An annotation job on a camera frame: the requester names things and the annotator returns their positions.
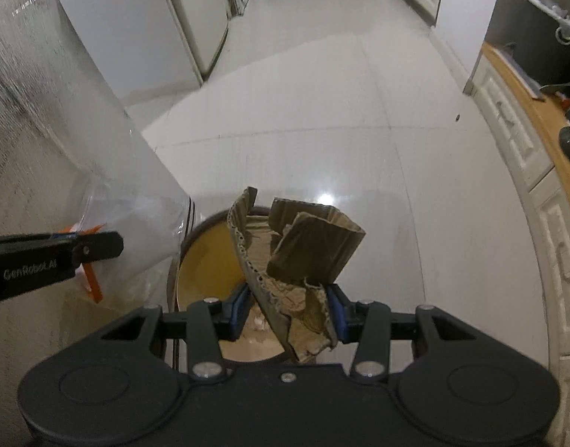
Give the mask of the crumpled paper trash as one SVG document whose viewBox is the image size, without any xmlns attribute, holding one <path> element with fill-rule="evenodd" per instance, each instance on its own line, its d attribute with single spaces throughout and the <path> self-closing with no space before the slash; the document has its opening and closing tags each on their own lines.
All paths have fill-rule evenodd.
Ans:
<svg viewBox="0 0 570 447">
<path fill-rule="evenodd" d="M 249 319 L 252 331 L 268 332 L 271 327 L 263 313 L 253 314 Z"/>
</svg>

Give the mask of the white refrigerator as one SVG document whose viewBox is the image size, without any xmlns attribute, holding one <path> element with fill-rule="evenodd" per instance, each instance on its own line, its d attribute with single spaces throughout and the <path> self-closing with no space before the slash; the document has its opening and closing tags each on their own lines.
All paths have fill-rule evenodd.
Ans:
<svg viewBox="0 0 570 447">
<path fill-rule="evenodd" d="M 226 0 L 171 0 L 186 40 L 206 81 L 220 56 L 228 32 Z"/>
</svg>

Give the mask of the silver insulated panel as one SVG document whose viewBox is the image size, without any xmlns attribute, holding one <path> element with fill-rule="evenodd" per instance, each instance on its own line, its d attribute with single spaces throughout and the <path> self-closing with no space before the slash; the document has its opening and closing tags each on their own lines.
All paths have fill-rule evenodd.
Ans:
<svg viewBox="0 0 570 447">
<path fill-rule="evenodd" d="M 93 200 L 153 203 L 176 254 L 190 198 L 135 128 L 59 0 L 0 0 L 0 236 L 57 232 Z M 0 303 L 0 446 L 31 436 L 24 374 L 73 340 L 144 305 L 167 306 L 171 259 L 153 259 L 95 304 L 77 279 Z"/>
</svg>

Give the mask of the round brown trash bin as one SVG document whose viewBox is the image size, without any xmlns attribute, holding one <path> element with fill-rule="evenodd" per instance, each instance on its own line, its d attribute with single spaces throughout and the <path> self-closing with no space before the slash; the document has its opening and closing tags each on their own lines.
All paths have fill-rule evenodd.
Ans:
<svg viewBox="0 0 570 447">
<path fill-rule="evenodd" d="M 231 243 L 227 214 L 224 210 L 210 216 L 185 241 L 176 288 L 179 311 L 185 311 L 190 304 L 205 298 L 225 301 L 237 286 L 245 283 L 245 274 Z M 249 319 L 259 313 L 262 310 L 252 299 L 252 307 L 239 338 L 234 342 L 219 343 L 228 365 L 279 364 L 288 360 L 272 328 L 268 332 L 252 331 Z"/>
</svg>

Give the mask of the brown cardboard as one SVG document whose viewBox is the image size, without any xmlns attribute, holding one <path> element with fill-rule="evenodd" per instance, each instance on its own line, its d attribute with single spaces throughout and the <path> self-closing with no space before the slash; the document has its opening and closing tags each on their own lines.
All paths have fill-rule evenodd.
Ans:
<svg viewBox="0 0 570 447">
<path fill-rule="evenodd" d="M 335 206 L 273 199 L 255 212 L 258 190 L 233 202 L 227 226 L 245 279 L 290 358 L 307 363 L 336 347 L 326 287 L 336 282 L 366 232 Z"/>
</svg>

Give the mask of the white drawer cabinet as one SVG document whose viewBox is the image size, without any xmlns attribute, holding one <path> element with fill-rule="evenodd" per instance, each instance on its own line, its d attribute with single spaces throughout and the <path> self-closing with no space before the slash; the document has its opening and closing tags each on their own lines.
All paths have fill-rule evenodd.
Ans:
<svg viewBox="0 0 570 447">
<path fill-rule="evenodd" d="M 533 99 L 508 59 L 490 45 L 480 52 L 472 97 L 509 168 L 532 234 L 549 365 L 561 389 L 549 441 L 570 446 L 570 162 L 559 145 L 567 120 L 558 99 Z"/>
</svg>

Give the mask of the wooden countertop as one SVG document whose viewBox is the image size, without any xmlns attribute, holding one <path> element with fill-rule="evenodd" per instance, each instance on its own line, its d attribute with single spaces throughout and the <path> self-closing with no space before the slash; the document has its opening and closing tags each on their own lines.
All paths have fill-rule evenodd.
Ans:
<svg viewBox="0 0 570 447">
<path fill-rule="evenodd" d="M 559 131 L 567 125 L 560 100 L 532 98 L 508 59 L 486 42 L 472 82 L 473 98 L 517 166 L 518 181 L 531 191 L 554 169 L 570 205 L 570 161 L 559 145 Z"/>
</svg>

